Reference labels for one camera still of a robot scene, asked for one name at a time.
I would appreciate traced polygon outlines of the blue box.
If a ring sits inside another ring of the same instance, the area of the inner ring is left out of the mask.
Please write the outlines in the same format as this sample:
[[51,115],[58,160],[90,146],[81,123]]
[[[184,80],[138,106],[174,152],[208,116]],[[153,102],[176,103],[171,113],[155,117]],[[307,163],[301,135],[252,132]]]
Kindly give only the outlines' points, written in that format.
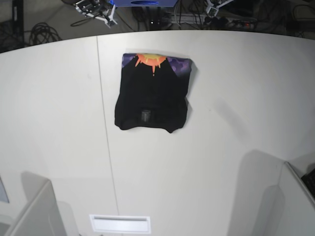
[[113,0],[114,5],[118,7],[173,7],[177,0]]

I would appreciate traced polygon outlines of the white partition panel left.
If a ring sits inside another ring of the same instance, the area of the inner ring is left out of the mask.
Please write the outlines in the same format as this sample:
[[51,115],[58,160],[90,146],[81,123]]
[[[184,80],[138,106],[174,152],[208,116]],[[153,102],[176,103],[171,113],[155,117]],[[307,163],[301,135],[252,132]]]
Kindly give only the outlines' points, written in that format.
[[78,236],[69,204],[57,200],[50,179],[30,172],[0,178],[2,236]]

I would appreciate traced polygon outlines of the white table grommet plate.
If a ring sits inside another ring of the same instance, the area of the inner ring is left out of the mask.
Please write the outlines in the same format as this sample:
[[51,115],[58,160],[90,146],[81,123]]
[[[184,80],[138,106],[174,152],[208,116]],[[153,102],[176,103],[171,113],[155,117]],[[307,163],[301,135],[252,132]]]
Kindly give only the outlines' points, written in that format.
[[118,234],[151,234],[149,216],[111,216],[90,214],[94,232]]

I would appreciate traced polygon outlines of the black keyboard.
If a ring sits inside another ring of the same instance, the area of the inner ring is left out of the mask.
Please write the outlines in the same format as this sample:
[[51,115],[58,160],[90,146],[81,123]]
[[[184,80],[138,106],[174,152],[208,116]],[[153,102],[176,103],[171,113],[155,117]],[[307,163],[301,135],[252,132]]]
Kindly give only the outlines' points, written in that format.
[[315,169],[313,169],[308,174],[302,176],[302,181],[304,182],[311,195],[315,197]]

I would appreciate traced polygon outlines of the white power strip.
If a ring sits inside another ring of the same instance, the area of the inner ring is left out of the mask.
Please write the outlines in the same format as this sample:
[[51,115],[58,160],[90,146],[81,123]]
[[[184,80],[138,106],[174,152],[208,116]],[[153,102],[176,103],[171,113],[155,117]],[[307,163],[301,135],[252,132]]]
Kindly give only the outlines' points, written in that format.
[[229,27],[248,27],[255,23],[254,20],[246,20],[246,19],[236,19],[236,18],[226,18],[226,17],[209,17],[207,15],[193,15],[193,14],[177,14],[171,15],[169,18],[169,22],[177,25],[190,25],[190,26],[200,26],[200,25],[210,25],[215,22],[223,22],[226,23]]

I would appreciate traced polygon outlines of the white partition panel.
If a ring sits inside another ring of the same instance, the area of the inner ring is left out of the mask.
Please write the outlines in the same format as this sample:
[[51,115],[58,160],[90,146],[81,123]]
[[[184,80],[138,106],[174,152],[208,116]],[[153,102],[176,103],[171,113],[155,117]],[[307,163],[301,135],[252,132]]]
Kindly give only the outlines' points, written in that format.
[[313,236],[315,202],[288,163],[239,177],[230,236]]
[[69,204],[57,200],[50,179],[30,172],[0,178],[2,236],[78,236]]

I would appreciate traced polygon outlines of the black equipment rack post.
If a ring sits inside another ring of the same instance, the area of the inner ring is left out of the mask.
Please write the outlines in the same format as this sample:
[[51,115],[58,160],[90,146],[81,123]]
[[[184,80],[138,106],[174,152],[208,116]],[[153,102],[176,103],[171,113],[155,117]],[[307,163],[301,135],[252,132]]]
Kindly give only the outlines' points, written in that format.
[[24,1],[12,1],[12,29],[13,35],[19,42],[20,47],[25,46],[25,33],[24,33]]

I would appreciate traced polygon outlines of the white partition panel right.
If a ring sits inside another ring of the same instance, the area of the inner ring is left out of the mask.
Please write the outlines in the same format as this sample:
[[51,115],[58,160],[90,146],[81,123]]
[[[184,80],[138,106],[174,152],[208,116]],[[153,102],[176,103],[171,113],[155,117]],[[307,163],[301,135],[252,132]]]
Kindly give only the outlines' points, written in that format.
[[239,177],[230,236],[313,236],[315,202],[288,163]]

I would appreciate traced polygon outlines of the black T-shirt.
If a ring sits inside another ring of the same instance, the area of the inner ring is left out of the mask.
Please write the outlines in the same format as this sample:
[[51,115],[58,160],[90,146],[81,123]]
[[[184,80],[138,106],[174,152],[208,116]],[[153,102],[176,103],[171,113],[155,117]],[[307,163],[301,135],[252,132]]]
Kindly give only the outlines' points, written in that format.
[[121,130],[184,127],[192,60],[158,54],[125,53],[115,125]]

